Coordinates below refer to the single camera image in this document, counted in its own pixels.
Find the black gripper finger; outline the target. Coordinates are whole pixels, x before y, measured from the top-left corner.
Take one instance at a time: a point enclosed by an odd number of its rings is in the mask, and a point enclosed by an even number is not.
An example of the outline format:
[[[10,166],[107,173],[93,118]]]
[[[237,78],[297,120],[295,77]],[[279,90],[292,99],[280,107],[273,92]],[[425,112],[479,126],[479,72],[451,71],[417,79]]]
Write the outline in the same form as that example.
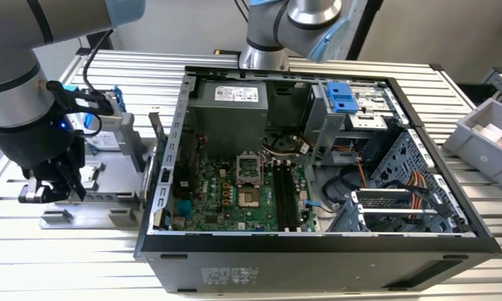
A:
[[[55,165],[45,162],[21,171],[27,184],[21,188],[19,203],[53,203],[67,199],[69,187]]]
[[[63,201],[75,195],[83,200],[86,191],[81,185],[79,168],[83,166],[74,155],[59,155],[47,160],[51,184],[50,201]]]

